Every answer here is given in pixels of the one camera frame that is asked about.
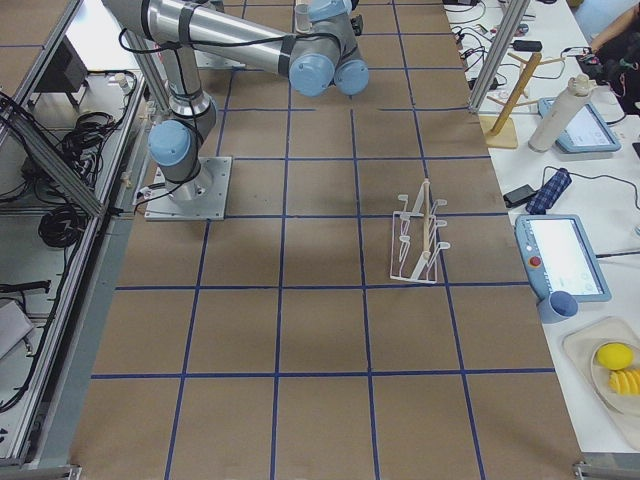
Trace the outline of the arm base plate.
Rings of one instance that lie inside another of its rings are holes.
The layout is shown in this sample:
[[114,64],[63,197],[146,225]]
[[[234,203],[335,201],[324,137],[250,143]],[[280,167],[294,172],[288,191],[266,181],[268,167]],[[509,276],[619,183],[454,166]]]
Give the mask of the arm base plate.
[[200,157],[200,172],[175,192],[176,184],[164,185],[164,174],[157,167],[155,181],[162,186],[149,197],[144,217],[148,221],[223,220],[225,217],[231,157]]

